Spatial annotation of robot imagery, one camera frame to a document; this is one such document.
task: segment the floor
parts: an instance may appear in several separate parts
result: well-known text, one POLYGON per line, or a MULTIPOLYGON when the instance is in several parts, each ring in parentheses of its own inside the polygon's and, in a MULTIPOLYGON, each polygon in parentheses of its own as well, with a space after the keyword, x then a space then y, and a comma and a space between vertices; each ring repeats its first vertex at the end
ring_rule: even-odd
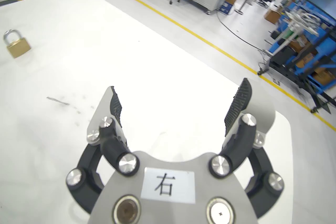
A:
MULTIPOLYGON (((140 0, 184 26, 185 29, 183 29, 135 0, 106 1, 161 34, 236 84, 240 84, 244 77, 258 78, 254 73, 211 46, 214 44, 255 71, 259 70, 258 62, 263 61, 260 53, 231 34, 219 22, 216 14, 206 15, 201 7, 188 0, 182 0, 181 3, 174 2, 173 5, 169 5, 168 0, 140 0), (206 44, 200 38, 204 38, 210 44, 206 44)), ((90 3, 88 0, 88 5, 94 6, 94 3, 90 3)), ((266 10, 254 4, 253 6, 245 6, 243 11, 243 16, 237 13, 229 16, 220 14, 219 18, 241 38, 258 48, 267 49, 269 45, 264 39, 270 39, 269 31, 274 29, 274 25, 264 20, 263 15, 266 10)), ((283 90, 309 107, 313 106, 312 101, 304 92, 299 92, 282 76, 274 72, 265 76, 270 80, 273 78, 279 80, 283 90)), ((336 133, 278 89, 264 81, 261 81, 261 84, 273 96, 276 110, 284 115, 291 124, 294 160, 293 223, 334 223, 336 219, 333 203, 336 196, 334 182, 336 176, 336 133)), ((336 126, 335 117, 324 111, 321 111, 321 116, 334 127, 336 126)))

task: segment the black cable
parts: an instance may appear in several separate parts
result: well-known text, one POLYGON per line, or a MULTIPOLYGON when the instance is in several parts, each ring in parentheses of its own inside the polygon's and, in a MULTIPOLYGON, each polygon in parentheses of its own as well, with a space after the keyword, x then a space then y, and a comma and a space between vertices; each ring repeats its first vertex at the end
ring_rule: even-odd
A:
POLYGON ((220 21, 220 23, 221 23, 224 27, 226 27, 226 28, 229 30, 229 32, 231 32, 233 35, 235 35, 236 37, 238 37, 241 41, 244 41, 246 44, 248 44, 248 45, 250 45, 251 47, 256 48, 257 50, 262 51, 262 52, 264 53, 264 51, 263 51, 262 49, 259 49, 258 47, 256 47, 256 46, 254 46, 254 45, 248 43, 247 41, 245 41, 244 39, 242 39, 242 38, 240 38, 238 35, 236 35, 236 34, 235 34, 232 30, 230 30, 227 26, 225 26, 225 24, 224 24, 224 23, 220 20, 220 18, 219 18, 218 11, 217 11, 217 18, 218 18, 218 20, 220 21))

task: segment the padlock shackle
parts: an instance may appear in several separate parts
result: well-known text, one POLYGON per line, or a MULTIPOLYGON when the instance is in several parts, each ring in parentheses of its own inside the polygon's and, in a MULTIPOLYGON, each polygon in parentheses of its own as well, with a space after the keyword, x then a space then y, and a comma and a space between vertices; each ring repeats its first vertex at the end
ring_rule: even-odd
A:
POLYGON ((10 30, 6 31, 5 34, 3 35, 3 40, 4 40, 4 42, 5 42, 5 44, 7 46, 10 45, 10 43, 8 42, 7 37, 8 37, 8 35, 10 35, 13 32, 16 33, 19 36, 19 39, 22 38, 22 34, 17 29, 10 29, 10 30))

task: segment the white label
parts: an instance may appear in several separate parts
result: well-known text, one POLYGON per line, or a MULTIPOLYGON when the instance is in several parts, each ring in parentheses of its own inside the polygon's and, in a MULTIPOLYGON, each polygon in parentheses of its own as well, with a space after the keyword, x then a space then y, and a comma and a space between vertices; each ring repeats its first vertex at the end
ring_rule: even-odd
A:
POLYGON ((195 204, 195 173, 146 167, 141 198, 195 204))

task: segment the black plastic linkage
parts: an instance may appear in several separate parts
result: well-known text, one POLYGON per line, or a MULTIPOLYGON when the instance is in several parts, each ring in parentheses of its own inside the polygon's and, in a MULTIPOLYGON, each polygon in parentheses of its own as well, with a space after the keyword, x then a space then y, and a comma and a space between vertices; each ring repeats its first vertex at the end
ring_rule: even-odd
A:
POLYGON ((219 155, 228 159, 230 173, 235 171, 251 153, 255 134, 256 126, 249 126, 240 118, 237 133, 231 136, 219 153, 219 155))
POLYGON ((104 188, 97 173, 97 166, 101 157, 100 147, 88 144, 77 165, 77 169, 82 173, 80 182, 74 186, 67 184, 72 197, 87 213, 91 213, 104 188))
POLYGON ((260 218, 272 208, 283 190, 273 189, 268 182, 270 174, 273 173, 273 168, 264 148, 252 149, 248 158, 254 176, 250 179, 245 192, 257 218, 260 218))

